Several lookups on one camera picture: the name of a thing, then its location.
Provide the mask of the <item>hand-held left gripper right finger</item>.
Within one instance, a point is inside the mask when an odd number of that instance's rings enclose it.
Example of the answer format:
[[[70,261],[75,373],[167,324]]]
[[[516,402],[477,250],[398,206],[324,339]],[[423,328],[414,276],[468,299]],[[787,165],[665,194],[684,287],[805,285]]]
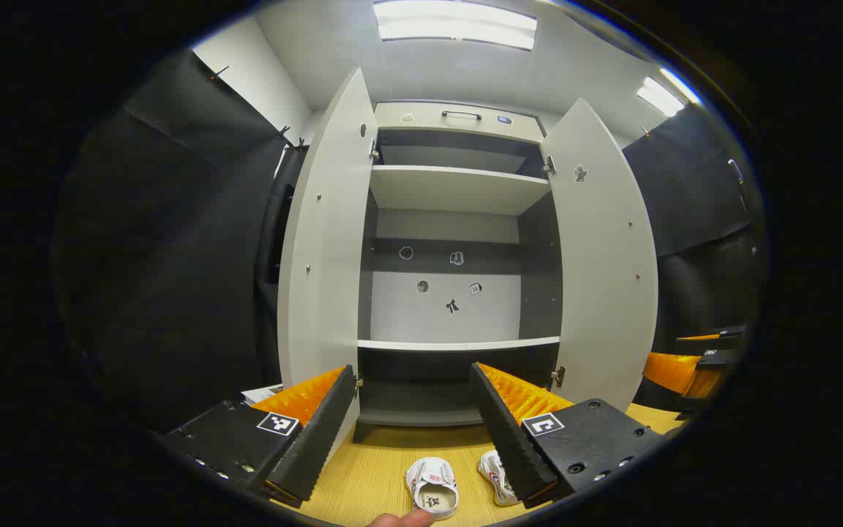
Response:
[[[571,403],[486,364],[471,365],[469,387],[525,508],[588,500],[665,445],[600,398]]]

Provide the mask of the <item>ceiling light panel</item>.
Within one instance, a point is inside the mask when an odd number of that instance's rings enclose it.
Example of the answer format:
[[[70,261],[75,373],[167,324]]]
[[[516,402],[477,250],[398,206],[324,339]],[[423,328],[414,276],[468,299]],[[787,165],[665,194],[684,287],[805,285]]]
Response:
[[[538,21],[466,0],[388,0],[372,4],[378,33],[389,40],[461,40],[532,50]]]
[[[672,70],[665,69],[665,67],[660,67],[659,72],[663,74],[663,76],[680,92],[682,95],[692,104],[694,105],[702,105],[702,100],[698,97],[692,88],[685,83],[684,80],[680,79],[676,76]]]
[[[666,117],[675,116],[685,107],[685,103],[673,96],[670,91],[666,90],[652,77],[646,77],[642,81],[641,87],[637,90],[637,97],[656,108]]]

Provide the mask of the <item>white shoe cabinet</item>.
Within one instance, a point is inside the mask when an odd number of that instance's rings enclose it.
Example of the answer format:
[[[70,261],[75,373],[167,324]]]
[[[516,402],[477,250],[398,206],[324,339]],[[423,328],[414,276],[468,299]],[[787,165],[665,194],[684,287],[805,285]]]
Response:
[[[472,111],[481,121],[444,118]],[[472,362],[562,383],[558,218],[535,116],[436,100],[375,105],[360,277],[364,387],[353,440],[379,427],[481,424]]]

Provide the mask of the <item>white shoe cabinet door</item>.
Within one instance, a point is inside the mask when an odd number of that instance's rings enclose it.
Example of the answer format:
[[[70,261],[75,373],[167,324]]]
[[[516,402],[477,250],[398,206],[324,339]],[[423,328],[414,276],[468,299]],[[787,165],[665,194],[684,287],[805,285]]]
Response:
[[[285,225],[277,342],[285,388],[356,366],[360,277],[378,125],[354,69],[315,128]]]
[[[541,142],[558,218],[562,321],[552,390],[626,411],[658,319],[659,278],[645,199],[621,148],[578,99]]]

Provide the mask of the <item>white yellow-soled shoe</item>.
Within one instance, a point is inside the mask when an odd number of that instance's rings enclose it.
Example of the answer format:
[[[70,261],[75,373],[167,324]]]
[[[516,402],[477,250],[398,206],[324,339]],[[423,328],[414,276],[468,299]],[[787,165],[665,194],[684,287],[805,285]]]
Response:
[[[454,469],[441,457],[422,457],[405,472],[412,507],[428,512],[434,521],[454,516],[460,494]]]
[[[490,484],[496,506],[512,507],[520,502],[498,450],[493,449],[482,454],[479,458],[478,472]]]

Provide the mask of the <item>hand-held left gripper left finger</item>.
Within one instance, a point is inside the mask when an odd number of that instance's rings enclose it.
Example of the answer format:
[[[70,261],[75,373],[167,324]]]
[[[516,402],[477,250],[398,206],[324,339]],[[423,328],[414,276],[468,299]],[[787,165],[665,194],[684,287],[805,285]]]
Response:
[[[310,500],[357,391],[351,365],[248,405],[224,400],[162,444],[215,484],[299,508]]]

